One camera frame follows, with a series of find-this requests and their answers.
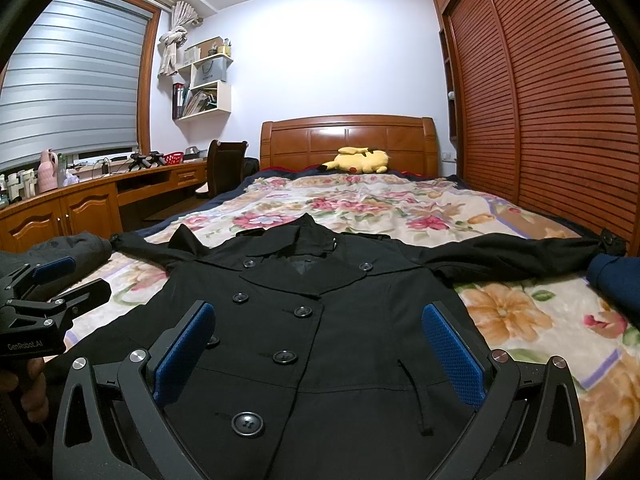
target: cable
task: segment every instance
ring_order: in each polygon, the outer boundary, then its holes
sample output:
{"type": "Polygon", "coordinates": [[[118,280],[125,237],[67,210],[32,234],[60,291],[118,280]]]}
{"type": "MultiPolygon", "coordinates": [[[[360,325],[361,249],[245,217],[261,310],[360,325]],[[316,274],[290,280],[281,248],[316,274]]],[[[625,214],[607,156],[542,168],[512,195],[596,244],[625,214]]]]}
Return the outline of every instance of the cable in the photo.
{"type": "Polygon", "coordinates": [[[128,158],[126,158],[126,159],[125,159],[125,161],[124,161],[122,164],[120,164],[120,165],[119,165],[118,169],[117,169],[116,171],[113,171],[113,172],[112,172],[112,173],[110,173],[109,175],[115,175],[115,174],[117,174],[117,173],[122,169],[122,167],[123,167],[125,164],[127,164],[128,162],[129,162],[129,159],[128,159],[128,158]]]}
{"type": "Polygon", "coordinates": [[[95,165],[98,164],[98,162],[104,162],[103,160],[96,160],[94,162],[94,166],[91,168],[91,180],[94,179],[94,171],[95,171],[95,165]]]}

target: roller blind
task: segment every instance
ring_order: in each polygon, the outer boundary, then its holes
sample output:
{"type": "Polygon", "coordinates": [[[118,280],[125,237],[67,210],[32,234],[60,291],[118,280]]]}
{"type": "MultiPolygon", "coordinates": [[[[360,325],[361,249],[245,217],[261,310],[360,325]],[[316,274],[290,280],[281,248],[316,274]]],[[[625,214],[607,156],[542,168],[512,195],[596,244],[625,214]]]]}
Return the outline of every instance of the roller blind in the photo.
{"type": "Polygon", "coordinates": [[[138,74],[152,17],[121,0],[53,0],[9,60],[0,171],[58,153],[137,145],[138,74]]]}

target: blue gripper pad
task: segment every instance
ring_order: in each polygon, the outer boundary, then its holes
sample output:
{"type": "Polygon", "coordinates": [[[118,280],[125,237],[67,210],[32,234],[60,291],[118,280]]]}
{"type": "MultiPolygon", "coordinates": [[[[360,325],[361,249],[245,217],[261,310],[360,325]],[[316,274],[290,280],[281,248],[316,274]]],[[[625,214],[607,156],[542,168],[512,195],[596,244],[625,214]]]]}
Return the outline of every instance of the blue gripper pad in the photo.
{"type": "Polygon", "coordinates": [[[422,310],[422,331],[460,400],[479,409],[486,396],[482,368],[433,303],[422,310]]]}
{"type": "Polygon", "coordinates": [[[57,280],[71,274],[76,270],[76,261],[71,257],[60,258],[55,262],[41,265],[39,267],[33,267],[31,271],[31,279],[33,283],[42,285],[43,283],[49,283],[53,280],[57,280]]]}
{"type": "Polygon", "coordinates": [[[154,400],[160,409],[172,404],[182,392],[216,325],[209,303],[203,303],[156,368],[154,400]]]}

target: red basket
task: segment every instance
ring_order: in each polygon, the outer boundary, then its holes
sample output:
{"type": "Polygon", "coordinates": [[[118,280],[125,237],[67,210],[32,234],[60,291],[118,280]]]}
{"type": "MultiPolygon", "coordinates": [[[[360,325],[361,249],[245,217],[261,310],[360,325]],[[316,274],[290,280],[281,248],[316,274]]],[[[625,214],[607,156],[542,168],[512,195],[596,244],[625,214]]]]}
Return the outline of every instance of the red basket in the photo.
{"type": "Polygon", "coordinates": [[[173,152],[164,156],[164,161],[168,166],[173,166],[174,164],[180,164],[182,162],[183,152],[173,152]]]}

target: human hand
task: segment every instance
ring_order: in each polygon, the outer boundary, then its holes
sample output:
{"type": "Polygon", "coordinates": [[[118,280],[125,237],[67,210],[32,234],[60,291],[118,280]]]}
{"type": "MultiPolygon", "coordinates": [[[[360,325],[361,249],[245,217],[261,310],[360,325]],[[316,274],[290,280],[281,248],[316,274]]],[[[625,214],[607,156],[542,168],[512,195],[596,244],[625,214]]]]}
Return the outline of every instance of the human hand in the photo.
{"type": "MultiPolygon", "coordinates": [[[[27,418],[31,422],[44,422],[49,416],[49,399],[47,399],[47,380],[44,377],[44,359],[39,357],[27,361],[27,375],[33,381],[29,391],[24,392],[20,403],[27,418]]],[[[0,370],[0,393],[7,394],[18,387],[18,377],[0,370]]]]}

